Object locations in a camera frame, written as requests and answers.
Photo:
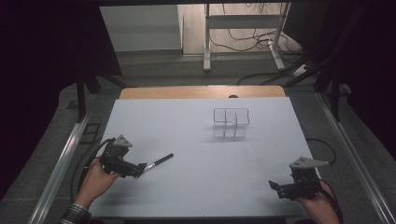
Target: human hand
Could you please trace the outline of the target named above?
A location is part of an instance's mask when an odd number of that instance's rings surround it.
[[[120,174],[117,173],[106,174],[99,159],[94,159],[82,182],[75,203],[89,209],[93,200],[104,194],[119,176]]]
[[[332,189],[323,181],[320,180],[320,185],[326,190],[333,198],[334,194]],[[322,193],[318,193],[313,199],[299,198],[296,199],[311,219],[317,224],[339,224],[338,216],[336,215],[334,208],[330,201]]]

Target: shirt sleeve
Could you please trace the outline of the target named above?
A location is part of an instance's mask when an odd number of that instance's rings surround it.
[[[86,224],[89,220],[88,209],[78,203],[72,203],[58,224]]]

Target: metal frame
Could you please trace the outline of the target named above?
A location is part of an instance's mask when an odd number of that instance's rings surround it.
[[[285,65],[277,51],[280,33],[285,23],[290,3],[286,3],[280,15],[219,15],[210,16],[209,6],[205,5],[205,44],[204,71],[210,71],[210,33],[211,29],[270,29],[276,28],[274,41],[268,41],[269,49],[274,57],[278,70],[284,70]]]
[[[96,101],[97,95],[91,94],[87,100],[87,113],[80,123],[76,123],[73,131],[71,132],[69,139],[64,146],[61,156],[49,177],[46,187],[38,200],[35,209],[28,223],[43,223],[46,219],[47,213],[50,210],[50,206],[55,198],[56,192],[58,191],[62,180],[64,179],[64,174],[66,173],[67,167],[73,158],[73,154],[77,148],[78,142],[82,133],[84,132],[85,126],[88,123],[88,119],[91,116],[92,107]]]
[[[368,173],[366,167],[361,161],[361,157],[350,141],[347,132],[345,131],[341,122],[337,121],[332,115],[332,111],[330,110],[330,104],[326,98],[325,93],[317,93],[318,100],[323,111],[326,114],[327,119],[329,120],[332,128],[334,129],[335,134],[337,135],[340,143],[342,144],[346,156],[348,157],[352,167],[354,168],[356,175],[361,181],[364,189],[366,190],[370,200],[373,203],[373,206],[378,213],[378,216],[381,218],[382,223],[396,223],[395,217],[389,209],[388,203],[382,195],[378,185],[371,178]]]

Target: white table surface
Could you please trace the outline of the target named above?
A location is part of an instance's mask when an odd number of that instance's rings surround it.
[[[246,137],[213,137],[215,108],[247,108]],[[305,214],[268,184],[292,183],[289,164],[312,158],[288,97],[117,100],[103,140],[120,134],[133,144],[128,162],[175,156],[138,179],[119,178],[92,204],[93,217]]]

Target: black pen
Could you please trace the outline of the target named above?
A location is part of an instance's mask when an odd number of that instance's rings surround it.
[[[154,163],[152,163],[152,164],[146,166],[146,168],[145,168],[145,170],[144,170],[143,172],[147,172],[147,171],[151,170],[152,168],[154,168],[155,166],[157,166],[157,165],[160,164],[161,162],[167,161],[167,160],[171,159],[172,157],[173,157],[173,153],[171,153],[171,154],[165,156],[164,158],[162,158],[162,159],[160,159],[160,160],[155,161]]]

